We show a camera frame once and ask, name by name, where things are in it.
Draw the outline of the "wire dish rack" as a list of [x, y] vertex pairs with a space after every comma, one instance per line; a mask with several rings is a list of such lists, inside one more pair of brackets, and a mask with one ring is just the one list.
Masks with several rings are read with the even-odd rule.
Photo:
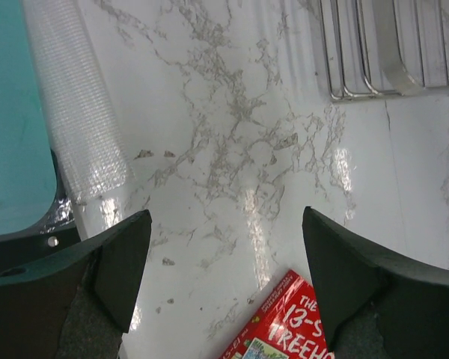
[[334, 101], [449, 93], [449, 1], [319, 1]]

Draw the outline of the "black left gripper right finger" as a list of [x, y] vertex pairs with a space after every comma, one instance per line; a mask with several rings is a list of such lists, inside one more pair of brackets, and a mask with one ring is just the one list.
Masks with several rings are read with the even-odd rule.
[[302, 231], [336, 358], [449, 358], [449, 270], [372, 242], [309, 206]]

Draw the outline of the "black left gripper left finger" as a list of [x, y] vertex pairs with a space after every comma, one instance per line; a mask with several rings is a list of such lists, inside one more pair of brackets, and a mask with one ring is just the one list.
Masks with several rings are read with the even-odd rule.
[[117, 358], [151, 227], [143, 210], [86, 240], [74, 224], [0, 236], [0, 358]]

